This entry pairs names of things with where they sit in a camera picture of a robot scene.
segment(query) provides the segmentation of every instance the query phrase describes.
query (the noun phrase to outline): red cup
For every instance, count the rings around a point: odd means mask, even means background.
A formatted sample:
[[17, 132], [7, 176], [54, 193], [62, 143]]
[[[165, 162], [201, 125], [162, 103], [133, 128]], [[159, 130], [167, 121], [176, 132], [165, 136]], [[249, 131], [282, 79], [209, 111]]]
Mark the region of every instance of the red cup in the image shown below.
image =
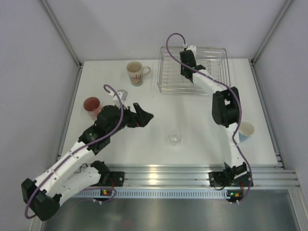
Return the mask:
[[83, 103], [83, 108], [88, 112], [89, 116], [95, 121], [97, 115], [102, 110], [102, 105], [99, 99], [96, 97], [87, 98]]

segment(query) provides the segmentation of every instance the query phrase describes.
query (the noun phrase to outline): white table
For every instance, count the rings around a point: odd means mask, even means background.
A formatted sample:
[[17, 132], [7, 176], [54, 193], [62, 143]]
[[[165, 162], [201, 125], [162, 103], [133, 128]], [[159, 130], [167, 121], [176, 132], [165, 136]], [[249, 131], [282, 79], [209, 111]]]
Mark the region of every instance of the white table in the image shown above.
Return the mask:
[[[126, 73], [129, 61], [86, 61], [63, 148], [65, 154], [93, 124], [83, 109], [90, 96], [104, 105], [112, 104], [103, 85], [128, 91], [127, 104], [137, 102], [142, 109], [154, 114], [145, 128], [124, 128], [111, 137], [111, 143], [93, 160], [121, 165], [221, 165], [218, 129], [211, 116], [212, 99], [199, 95], [161, 94], [157, 87], [158, 60], [142, 60], [152, 72], [140, 87], [131, 85]], [[255, 133], [241, 145], [242, 152], [252, 166], [275, 166], [277, 159], [263, 115], [254, 79], [247, 59], [230, 59], [231, 83], [240, 93], [243, 121], [254, 124]], [[183, 136], [179, 148], [167, 142], [168, 134], [177, 130]]]

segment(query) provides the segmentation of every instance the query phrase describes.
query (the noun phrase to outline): white wall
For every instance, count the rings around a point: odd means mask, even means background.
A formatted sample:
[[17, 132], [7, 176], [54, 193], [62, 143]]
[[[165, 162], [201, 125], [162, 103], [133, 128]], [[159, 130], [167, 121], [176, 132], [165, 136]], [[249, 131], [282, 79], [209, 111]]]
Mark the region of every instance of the white wall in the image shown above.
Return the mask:
[[0, 7], [0, 224], [28, 230], [21, 183], [55, 160], [77, 66], [37, 0]]
[[[188, 43], [253, 58], [285, 0], [48, 0], [77, 56], [158, 58], [174, 32]], [[180, 38], [171, 45], [181, 45]]]
[[308, 1], [296, 0], [257, 63], [284, 161], [308, 202]]

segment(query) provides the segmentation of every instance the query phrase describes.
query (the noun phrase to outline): dish rack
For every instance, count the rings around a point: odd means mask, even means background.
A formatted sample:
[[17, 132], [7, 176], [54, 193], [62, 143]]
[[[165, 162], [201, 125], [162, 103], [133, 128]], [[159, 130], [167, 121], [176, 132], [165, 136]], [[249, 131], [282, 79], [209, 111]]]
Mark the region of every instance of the dish rack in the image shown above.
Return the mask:
[[[180, 59], [183, 47], [169, 47], [171, 54]], [[202, 64], [210, 75], [231, 86], [227, 51], [224, 48], [197, 47], [197, 65]], [[160, 50], [157, 85], [161, 93], [208, 95], [199, 86], [180, 75], [180, 64], [168, 54], [166, 47]]]

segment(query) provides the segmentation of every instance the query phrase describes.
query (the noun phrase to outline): gray floor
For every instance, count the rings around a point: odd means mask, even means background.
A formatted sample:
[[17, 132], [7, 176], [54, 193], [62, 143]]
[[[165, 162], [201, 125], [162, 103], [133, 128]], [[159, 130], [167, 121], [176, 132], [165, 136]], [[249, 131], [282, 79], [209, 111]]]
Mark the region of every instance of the gray floor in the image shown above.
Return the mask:
[[115, 199], [102, 206], [67, 201], [44, 231], [296, 231], [287, 191], [251, 191], [240, 205], [221, 200]]

